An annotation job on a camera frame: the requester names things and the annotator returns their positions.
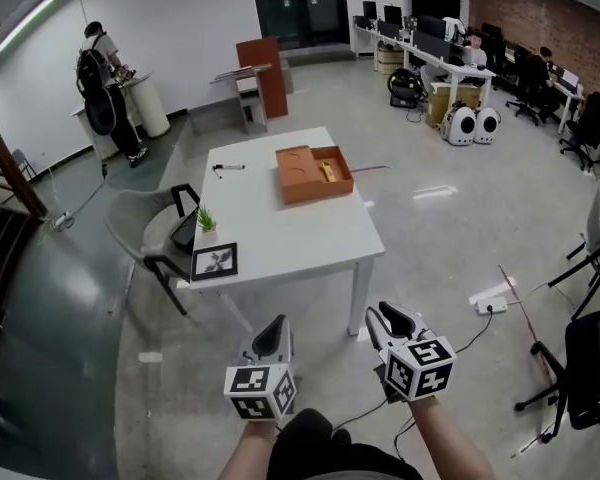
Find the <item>white chair with black legs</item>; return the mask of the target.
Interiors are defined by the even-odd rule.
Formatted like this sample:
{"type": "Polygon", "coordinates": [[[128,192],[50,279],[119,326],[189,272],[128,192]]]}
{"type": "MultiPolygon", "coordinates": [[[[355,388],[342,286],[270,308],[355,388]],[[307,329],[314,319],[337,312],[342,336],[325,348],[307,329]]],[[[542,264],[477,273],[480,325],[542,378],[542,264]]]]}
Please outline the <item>white chair with black legs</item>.
{"type": "Polygon", "coordinates": [[[588,284],[588,292],[583,301],[578,305],[572,319],[577,319],[584,311],[600,288],[600,184],[596,190],[593,203],[587,216],[585,232],[581,235],[582,242],[571,251],[566,259],[572,260],[580,252],[584,252],[584,258],[548,283],[549,288],[557,287],[561,282],[572,277],[585,267],[593,269],[593,277],[588,284]]]}

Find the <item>white round-eyed devices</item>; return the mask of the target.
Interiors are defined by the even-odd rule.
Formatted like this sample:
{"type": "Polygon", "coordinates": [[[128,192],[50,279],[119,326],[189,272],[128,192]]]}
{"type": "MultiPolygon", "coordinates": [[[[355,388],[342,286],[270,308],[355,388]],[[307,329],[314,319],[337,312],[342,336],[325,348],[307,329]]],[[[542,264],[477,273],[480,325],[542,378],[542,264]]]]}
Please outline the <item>white round-eyed devices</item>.
{"type": "Polygon", "coordinates": [[[475,111],[467,106],[454,105],[440,125],[441,137],[452,146],[469,146],[476,133],[475,111]]]}

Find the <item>row of black monitors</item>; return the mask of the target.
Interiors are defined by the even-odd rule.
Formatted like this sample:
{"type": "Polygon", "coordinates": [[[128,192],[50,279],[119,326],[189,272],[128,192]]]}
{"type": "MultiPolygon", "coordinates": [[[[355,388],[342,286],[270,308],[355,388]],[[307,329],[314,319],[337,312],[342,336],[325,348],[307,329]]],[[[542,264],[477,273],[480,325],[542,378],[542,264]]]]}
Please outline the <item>row of black monitors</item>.
{"type": "Polygon", "coordinates": [[[430,53],[435,58],[442,58],[444,62],[448,62],[452,51],[452,40],[447,39],[447,22],[445,18],[416,17],[412,14],[410,18],[415,20],[415,24],[408,31],[409,43],[424,52],[430,53]]]}

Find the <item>orange block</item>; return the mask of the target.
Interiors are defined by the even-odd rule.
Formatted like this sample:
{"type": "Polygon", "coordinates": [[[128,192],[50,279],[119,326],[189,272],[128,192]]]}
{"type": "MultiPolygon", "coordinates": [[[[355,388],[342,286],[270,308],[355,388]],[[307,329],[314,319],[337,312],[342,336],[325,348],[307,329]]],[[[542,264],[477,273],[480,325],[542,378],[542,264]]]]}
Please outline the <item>orange block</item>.
{"type": "Polygon", "coordinates": [[[296,146],[275,152],[282,199],[293,205],[344,196],[353,192],[354,180],[337,146],[311,148],[296,146]],[[328,163],[338,181],[329,183],[320,170],[328,163]]]}

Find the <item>small green potted plant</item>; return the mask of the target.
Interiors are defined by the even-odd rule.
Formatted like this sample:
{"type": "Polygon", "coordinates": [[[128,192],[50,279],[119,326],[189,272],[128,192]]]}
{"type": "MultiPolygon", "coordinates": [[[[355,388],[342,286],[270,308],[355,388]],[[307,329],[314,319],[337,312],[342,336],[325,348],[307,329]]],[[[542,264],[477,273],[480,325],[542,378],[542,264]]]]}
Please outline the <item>small green potted plant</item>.
{"type": "Polygon", "coordinates": [[[205,206],[199,205],[197,207],[196,218],[198,228],[203,234],[215,233],[217,231],[217,223],[205,206]]]}

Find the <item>black picture frame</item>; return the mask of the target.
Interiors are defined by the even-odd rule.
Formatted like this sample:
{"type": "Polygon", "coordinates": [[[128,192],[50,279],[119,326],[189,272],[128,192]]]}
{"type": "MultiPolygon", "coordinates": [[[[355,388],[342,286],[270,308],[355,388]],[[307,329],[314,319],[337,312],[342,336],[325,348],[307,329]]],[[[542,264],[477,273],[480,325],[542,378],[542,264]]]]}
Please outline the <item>black picture frame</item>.
{"type": "Polygon", "coordinates": [[[193,251],[192,281],[204,281],[238,274],[238,247],[236,242],[218,244],[193,251]]]}

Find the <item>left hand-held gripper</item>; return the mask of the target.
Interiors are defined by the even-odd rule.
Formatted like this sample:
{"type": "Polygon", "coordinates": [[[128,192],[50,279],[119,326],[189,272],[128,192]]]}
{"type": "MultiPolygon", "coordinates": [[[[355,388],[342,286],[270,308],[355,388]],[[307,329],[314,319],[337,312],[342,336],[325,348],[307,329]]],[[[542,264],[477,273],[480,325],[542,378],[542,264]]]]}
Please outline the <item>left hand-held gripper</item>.
{"type": "Polygon", "coordinates": [[[293,333],[282,314],[254,338],[253,347],[241,344],[226,368],[223,390],[240,419],[280,422],[293,413],[299,392],[293,359],[293,333]]]}

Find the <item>black double door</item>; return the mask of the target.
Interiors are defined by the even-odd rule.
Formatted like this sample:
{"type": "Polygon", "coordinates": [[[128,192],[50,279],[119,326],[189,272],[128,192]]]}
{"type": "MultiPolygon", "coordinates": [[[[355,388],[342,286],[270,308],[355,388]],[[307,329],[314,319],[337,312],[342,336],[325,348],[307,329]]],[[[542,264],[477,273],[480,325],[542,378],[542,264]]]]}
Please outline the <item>black double door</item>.
{"type": "Polygon", "coordinates": [[[346,0],[255,0],[264,37],[274,37],[281,51],[350,40],[346,0]]]}

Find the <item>person's black trousers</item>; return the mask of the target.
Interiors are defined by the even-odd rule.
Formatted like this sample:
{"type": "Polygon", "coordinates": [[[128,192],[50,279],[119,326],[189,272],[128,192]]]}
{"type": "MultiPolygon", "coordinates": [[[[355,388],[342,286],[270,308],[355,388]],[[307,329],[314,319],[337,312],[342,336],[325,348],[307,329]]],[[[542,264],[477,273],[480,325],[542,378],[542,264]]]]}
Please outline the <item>person's black trousers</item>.
{"type": "Polygon", "coordinates": [[[411,465],[351,440],[315,409],[304,409],[273,445],[266,480],[423,480],[411,465]]]}

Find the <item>wooden stair post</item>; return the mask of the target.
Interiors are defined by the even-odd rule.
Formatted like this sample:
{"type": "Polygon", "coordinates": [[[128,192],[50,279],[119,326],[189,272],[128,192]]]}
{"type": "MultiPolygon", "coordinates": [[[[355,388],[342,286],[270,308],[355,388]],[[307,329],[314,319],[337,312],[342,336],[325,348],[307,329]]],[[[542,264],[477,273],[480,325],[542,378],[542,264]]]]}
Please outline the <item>wooden stair post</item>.
{"type": "Polygon", "coordinates": [[[0,134],[0,189],[11,192],[30,215],[40,220],[48,215],[48,209],[22,174],[0,134]]]}

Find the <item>white pet carrier backpack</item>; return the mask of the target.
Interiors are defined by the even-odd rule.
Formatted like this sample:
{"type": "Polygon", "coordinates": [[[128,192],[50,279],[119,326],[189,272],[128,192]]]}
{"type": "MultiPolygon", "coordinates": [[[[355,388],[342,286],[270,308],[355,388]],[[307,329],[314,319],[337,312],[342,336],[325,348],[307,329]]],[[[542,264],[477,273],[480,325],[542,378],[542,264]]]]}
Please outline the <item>white pet carrier backpack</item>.
{"type": "Polygon", "coordinates": [[[476,114],[476,131],[473,142],[491,144],[501,123],[500,114],[491,107],[485,107],[476,114]]]}

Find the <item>small white desk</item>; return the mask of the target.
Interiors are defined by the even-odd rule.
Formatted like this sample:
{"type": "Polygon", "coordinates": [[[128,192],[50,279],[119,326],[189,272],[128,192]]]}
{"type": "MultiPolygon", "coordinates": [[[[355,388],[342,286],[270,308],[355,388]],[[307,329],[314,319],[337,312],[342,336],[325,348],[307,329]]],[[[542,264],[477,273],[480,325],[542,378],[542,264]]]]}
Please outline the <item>small white desk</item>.
{"type": "Polygon", "coordinates": [[[558,125],[558,133],[562,134],[567,121],[580,110],[585,100],[584,87],[577,75],[557,65],[550,70],[550,75],[554,80],[554,88],[566,98],[558,125]]]}

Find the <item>grey folding chair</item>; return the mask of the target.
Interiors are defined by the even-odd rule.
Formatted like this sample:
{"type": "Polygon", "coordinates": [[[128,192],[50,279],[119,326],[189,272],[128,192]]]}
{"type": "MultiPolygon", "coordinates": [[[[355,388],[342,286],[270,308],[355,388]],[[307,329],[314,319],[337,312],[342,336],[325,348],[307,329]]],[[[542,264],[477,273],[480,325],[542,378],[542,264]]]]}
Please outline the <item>grey folding chair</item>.
{"type": "Polygon", "coordinates": [[[25,154],[20,149],[14,149],[11,152],[11,156],[25,179],[28,182],[35,182],[37,180],[38,173],[33,168],[25,154]]]}

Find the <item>brown wooden lectern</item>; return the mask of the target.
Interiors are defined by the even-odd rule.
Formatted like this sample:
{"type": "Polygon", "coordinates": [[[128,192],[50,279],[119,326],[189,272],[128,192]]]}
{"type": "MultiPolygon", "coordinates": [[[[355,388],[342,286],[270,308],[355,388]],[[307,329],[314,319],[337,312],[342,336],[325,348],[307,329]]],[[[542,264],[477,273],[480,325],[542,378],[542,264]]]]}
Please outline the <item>brown wooden lectern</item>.
{"type": "Polygon", "coordinates": [[[260,73],[266,117],[286,116],[288,104],[277,39],[267,37],[240,42],[236,44],[236,51],[241,67],[269,65],[260,73]]]}

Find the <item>thin red floor stick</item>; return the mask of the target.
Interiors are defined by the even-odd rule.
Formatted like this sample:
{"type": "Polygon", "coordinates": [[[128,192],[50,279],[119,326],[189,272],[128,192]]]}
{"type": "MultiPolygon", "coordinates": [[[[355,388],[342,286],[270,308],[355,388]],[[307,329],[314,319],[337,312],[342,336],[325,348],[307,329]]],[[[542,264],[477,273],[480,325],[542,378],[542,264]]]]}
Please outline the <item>thin red floor stick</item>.
{"type": "MultiPolygon", "coordinates": [[[[529,318],[529,315],[524,307],[524,301],[530,295],[534,294],[536,291],[543,288],[544,284],[540,284],[540,285],[536,286],[530,292],[528,292],[526,295],[524,295],[523,297],[520,297],[517,292],[516,284],[511,281],[510,277],[504,270],[503,266],[501,264],[498,264],[497,267],[498,267],[498,270],[500,271],[505,283],[507,284],[509,291],[511,292],[512,296],[514,297],[514,299],[511,302],[509,302],[508,305],[511,307],[516,307],[520,310],[521,315],[524,319],[524,323],[525,323],[528,333],[530,335],[530,338],[532,339],[532,343],[535,344],[538,341],[538,337],[537,337],[536,331],[534,329],[533,323],[532,323],[531,319],[529,318]]],[[[553,381],[553,377],[550,372],[550,368],[546,362],[546,359],[540,353],[537,354],[536,363],[541,368],[541,372],[542,372],[542,376],[543,376],[544,380],[548,384],[551,384],[553,381]]]]}

